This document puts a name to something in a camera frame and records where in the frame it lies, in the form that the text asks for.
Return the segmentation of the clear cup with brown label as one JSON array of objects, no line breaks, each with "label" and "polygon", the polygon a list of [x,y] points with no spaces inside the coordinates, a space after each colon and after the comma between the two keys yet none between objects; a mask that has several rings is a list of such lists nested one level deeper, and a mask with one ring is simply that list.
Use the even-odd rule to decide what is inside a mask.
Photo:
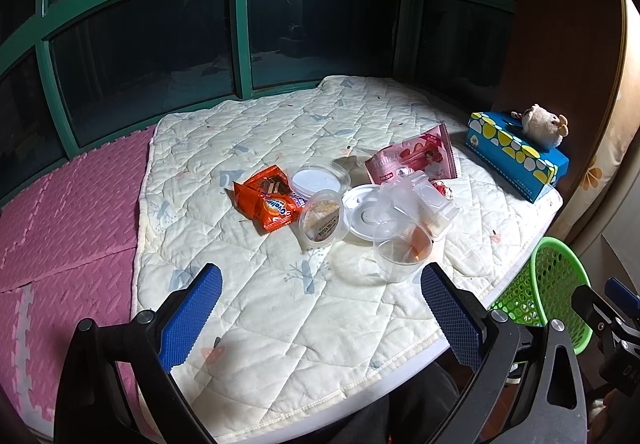
[{"label": "clear cup with brown label", "polygon": [[297,221],[304,249],[321,248],[342,240],[349,231],[341,195],[324,190],[311,196]]}]

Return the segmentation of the pink foam floor mat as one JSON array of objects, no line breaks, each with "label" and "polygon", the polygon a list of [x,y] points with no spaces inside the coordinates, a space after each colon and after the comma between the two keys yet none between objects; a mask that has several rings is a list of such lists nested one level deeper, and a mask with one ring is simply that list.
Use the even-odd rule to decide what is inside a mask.
[{"label": "pink foam floor mat", "polygon": [[138,196],[152,129],[43,175],[1,212],[1,385],[50,436],[70,338],[130,319]]}]

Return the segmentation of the pink snack bag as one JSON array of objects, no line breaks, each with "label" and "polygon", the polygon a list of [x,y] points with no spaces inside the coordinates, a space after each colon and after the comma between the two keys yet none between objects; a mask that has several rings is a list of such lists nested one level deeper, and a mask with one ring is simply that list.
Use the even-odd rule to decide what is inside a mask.
[{"label": "pink snack bag", "polygon": [[414,138],[379,150],[364,166],[374,184],[383,184],[419,171],[436,181],[458,177],[449,133],[443,123]]}]

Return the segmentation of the green plastic mesh basket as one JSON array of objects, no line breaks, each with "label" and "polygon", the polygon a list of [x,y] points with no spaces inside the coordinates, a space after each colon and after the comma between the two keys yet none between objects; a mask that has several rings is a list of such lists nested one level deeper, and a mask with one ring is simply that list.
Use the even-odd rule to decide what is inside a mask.
[{"label": "green plastic mesh basket", "polygon": [[592,329],[572,309],[572,294],[582,285],[589,286],[590,281],[575,253],[559,239],[543,237],[491,307],[520,325],[544,326],[560,320],[579,355],[592,336]]}]

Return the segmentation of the green window frame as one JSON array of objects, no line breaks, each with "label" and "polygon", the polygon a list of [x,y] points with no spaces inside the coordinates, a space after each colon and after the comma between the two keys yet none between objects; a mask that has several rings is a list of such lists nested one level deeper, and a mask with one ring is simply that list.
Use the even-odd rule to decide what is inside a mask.
[{"label": "green window frame", "polygon": [[170,112],[393,77],[490,104],[516,0],[1,0],[1,196]]}]

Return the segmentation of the blue yellow tissue box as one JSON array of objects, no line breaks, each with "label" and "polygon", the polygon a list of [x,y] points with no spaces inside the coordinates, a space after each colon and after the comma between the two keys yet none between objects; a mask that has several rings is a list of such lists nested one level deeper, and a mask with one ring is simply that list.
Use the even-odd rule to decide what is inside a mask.
[{"label": "blue yellow tissue box", "polygon": [[552,190],[570,165],[559,149],[526,140],[521,123],[503,112],[472,112],[465,145],[529,202]]}]

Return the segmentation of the clear cup with orange residue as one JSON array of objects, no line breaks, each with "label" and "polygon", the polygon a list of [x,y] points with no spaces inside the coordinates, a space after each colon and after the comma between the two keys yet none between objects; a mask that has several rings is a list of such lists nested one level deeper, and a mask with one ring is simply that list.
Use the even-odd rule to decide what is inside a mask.
[{"label": "clear cup with orange residue", "polygon": [[402,282],[417,271],[432,249],[430,235],[413,220],[391,219],[374,229],[373,250],[378,271],[391,284]]}]

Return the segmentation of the white round plastic lid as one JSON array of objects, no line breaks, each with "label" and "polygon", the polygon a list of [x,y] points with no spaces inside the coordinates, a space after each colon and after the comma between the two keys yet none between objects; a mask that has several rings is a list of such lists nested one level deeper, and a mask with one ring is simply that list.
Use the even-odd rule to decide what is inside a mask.
[{"label": "white round plastic lid", "polygon": [[349,231],[366,242],[372,242],[378,224],[399,218],[399,212],[388,199],[380,201],[380,189],[376,184],[364,184],[343,196]]}]

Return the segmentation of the clear plastic clamshell box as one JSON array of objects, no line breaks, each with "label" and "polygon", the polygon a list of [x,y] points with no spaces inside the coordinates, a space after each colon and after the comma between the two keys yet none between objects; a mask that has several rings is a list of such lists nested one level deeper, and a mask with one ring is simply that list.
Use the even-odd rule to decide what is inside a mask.
[{"label": "clear plastic clamshell box", "polygon": [[406,216],[437,239],[460,212],[456,203],[428,179],[423,171],[395,176],[378,189],[374,217],[378,221]]}]

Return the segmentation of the orange Ovaltine snack wrapper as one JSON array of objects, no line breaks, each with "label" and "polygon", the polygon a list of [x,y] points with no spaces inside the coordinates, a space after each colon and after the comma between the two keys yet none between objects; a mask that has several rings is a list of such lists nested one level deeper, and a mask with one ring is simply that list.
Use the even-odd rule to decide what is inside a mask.
[{"label": "orange Ovaltine snack wrapper", "polygon": [[306,200],[292,190],[288,177],[275,164],[233,183],[233,203],[262,230],[271,233],[298,220]]}]

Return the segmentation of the floral beige curtain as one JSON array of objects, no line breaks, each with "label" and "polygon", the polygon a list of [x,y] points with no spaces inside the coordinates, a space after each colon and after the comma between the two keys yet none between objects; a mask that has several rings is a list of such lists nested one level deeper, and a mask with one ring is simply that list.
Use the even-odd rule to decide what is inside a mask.
[{"label": "floral beige curtain", "polygon": [[605,197],[606,186],[613,183],[639,130],[639,12],[632,0],[623,2],[625,49],[613,109],[577,190],[547,232],[566,244],[588,222],[588,212]]}]

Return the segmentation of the white quilted mattress pad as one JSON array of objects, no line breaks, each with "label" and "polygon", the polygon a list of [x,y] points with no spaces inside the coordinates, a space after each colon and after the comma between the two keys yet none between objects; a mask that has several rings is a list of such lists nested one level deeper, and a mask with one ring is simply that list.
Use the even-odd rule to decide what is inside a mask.
[{"label": "white quilted mattress pad", "polygon": [[262,233],[232,187],[270,166],[333,161],[352,184],[378,150],[444,124],[458,215],[432,260],[490,303],[562,207],[523,198],[464,146],[465,118],[390,79],[329,76],[310,90],[227,100],[157,123],[139,199],[132,307],[154,310],[206,264],[222,293],[172,376],[221,443],[275,443],[356,412],[446,349],[420,280],[382,279],[373,247],[352,236],[305,245],[296,224]]}]

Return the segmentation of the red white wrapper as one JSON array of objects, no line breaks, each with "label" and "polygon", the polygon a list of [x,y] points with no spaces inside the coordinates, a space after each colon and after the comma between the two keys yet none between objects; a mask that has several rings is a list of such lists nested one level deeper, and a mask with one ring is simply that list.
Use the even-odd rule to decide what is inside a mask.
[{"label": "red white wrapper", "polygon": [[442,196],[446,197],[447,199],[452,198],[452,191],[442,181],[431,180],[431,184],[434,186],[434,189],[438,190],[438,192]]}]

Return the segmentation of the clear round plastic lid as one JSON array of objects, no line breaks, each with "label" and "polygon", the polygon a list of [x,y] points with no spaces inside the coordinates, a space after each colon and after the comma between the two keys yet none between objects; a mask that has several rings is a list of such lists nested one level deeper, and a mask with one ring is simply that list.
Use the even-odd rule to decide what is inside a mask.
[{"label": "clear round plastic lid", "polygon": [[288,175],[292,191],[305,199],[330,190],[343,195],[350,186],[348,172],[338,164],[305,164]]}]

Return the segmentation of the beige plush toy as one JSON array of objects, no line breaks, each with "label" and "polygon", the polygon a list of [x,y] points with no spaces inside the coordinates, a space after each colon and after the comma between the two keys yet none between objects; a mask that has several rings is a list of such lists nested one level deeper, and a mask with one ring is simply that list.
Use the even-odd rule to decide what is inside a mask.
[{"label": "beige plush toy", "polygon": [[526,138],[544,150],[559,147],[568,135],[567,118],[552,114],[538,104],[533,104],[525,112],[511,112],[511,117],[520,120]]}]

